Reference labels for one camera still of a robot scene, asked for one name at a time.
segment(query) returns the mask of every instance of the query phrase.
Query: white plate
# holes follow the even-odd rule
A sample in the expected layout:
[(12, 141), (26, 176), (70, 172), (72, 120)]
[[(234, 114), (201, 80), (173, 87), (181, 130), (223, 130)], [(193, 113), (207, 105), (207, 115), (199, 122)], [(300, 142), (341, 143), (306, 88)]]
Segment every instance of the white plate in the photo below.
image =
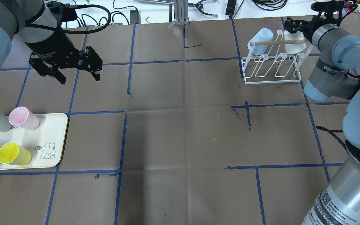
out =
[(7, 132), (0, 131), (0, 148), (8, 142), (14, 142), (29, 150), (32, 156), (27, 165), (0, 164), (0, 170), (51, 168), (61, 161), (68, 117), (64, 113), (36, 116), (40, 119), (40, 125), (34, 130), (14, 126)]

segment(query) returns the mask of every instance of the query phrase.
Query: bunny illustration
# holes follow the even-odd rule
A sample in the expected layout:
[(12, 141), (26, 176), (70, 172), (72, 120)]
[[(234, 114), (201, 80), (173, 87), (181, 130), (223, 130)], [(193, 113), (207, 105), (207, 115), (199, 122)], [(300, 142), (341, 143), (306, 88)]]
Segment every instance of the bunny illustration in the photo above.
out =
[(46, 143), (42, 150), (40, 159), (55, 158), (55, 143)]

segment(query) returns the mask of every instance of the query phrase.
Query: label sticker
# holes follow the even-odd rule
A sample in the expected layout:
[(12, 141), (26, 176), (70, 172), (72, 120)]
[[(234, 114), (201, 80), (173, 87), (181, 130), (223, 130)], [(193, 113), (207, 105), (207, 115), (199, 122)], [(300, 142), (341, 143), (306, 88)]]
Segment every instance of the label sticker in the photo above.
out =
[(324, 225), (324, 223), (322, 223), (322, 221), (316, 215), (315, 206), (313, 206), (305, 216), (303, 225)]
[(321, 195), (320, 201), (326, 211), (342, 225), (360, 224), (360, 214), (349, 208), (334, 193), (331, 185)]
[(304, 222), (306, 225), (341, 225), (326, 211), (320, 202), (320, 195), (315, 199), (315, 204), (306, 215)]

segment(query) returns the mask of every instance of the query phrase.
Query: qr code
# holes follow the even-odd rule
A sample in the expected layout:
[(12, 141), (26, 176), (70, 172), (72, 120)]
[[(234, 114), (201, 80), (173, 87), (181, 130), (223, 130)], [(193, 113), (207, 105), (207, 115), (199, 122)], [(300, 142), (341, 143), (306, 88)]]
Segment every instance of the qr code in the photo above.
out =
[(331, 201), (331, 198), (330, 198), (329, 194), (327, 193), (327, 191), (325, 191), (324, 194), (322, 195), (323, 205), (327, 205), (330, 201)]

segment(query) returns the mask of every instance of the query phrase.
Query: pink cup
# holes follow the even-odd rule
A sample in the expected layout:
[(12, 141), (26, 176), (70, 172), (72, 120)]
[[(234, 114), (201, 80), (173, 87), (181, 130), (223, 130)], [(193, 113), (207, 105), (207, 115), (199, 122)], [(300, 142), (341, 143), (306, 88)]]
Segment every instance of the pink cup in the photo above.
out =
[(9, 114), (9, 123), (25, 129), (34, 130), (40, 125), (40, 119), (26, 107), (17, 107)]

